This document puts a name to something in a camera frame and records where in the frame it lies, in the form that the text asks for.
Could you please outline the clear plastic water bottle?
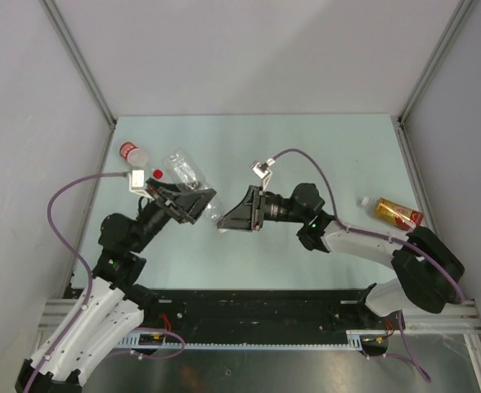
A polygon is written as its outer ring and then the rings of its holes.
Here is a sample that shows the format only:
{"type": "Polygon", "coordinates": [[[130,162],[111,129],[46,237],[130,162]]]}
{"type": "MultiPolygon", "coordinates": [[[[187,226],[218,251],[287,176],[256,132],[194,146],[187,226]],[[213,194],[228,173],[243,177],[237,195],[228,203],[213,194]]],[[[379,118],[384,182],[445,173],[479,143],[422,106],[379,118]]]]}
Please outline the clear plastic water bottle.
{"type": "MultiPolygon", "coordinates": [[[[193,160],[191,155],[183,148],[171,151],[162,160],[164,169],[166,170],[173,183],[179,184],[191,190],[208,189],[213,186],[208,182],[200,167],[193,160]]],[[[218,194],[207,205],[201,218],[209,225],[213,225],[214,229],[224,234],[227,230],[217,229],[217,222],[225,214],[225,210],[218,194]]]]}

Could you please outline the red label plastic bottle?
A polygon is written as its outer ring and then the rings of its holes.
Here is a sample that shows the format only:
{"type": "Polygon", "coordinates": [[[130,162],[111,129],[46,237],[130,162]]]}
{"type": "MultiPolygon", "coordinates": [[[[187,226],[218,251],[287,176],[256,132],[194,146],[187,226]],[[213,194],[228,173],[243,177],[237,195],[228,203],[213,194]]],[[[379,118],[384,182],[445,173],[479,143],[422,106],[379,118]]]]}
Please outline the red label plastic bottle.
{"type": "Polygon", "coordinates": [[[143,169],[149,177],[158,180],[164,177],[164,172],[153,166],[147,152],[133,142],[123,143],[119,155],[133,168],[143,169]]]}

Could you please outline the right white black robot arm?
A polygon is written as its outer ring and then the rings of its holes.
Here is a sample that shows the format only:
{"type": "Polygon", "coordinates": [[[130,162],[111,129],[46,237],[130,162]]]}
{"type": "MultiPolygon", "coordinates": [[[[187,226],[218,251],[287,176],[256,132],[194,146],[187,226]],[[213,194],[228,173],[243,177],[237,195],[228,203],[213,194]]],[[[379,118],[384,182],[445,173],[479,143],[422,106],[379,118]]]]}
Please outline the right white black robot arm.
{"type": "Polygon", "coordinates": [[[359,301],[356,318],[365,328],[412,306],[439,314],[465,299],[458,285],[465,268],[430,229],[419,226],[401,237],[373,232],[339,223],[324,204],[313,183],[299,184],[288,198],[251,186],[217,227],[256,232],[267,221],[299,223],[296,236],[309,251],[352,255],[391,268],[395,277],[371,284],[359,301]]]}

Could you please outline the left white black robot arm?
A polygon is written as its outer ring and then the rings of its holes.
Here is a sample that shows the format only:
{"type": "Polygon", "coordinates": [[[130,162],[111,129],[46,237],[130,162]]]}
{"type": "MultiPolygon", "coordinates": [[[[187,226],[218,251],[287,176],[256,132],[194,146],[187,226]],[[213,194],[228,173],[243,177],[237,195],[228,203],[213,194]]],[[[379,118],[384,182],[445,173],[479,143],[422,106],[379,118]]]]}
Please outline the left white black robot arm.
{"type": "Polygon", "coordinates": [[[101,223],[100,257],[88,283],[54,333],[27,358],[18,392],[80,392],[117,344],[140,326],[158,321],[152,293],[136,281],[146,261],[140,253],[171,220],[194,224],[213,200],[212,188],[182,191],[177,185],[127,173],[128,190],[141,198],[137,217],[112,214],[101,223]]]}

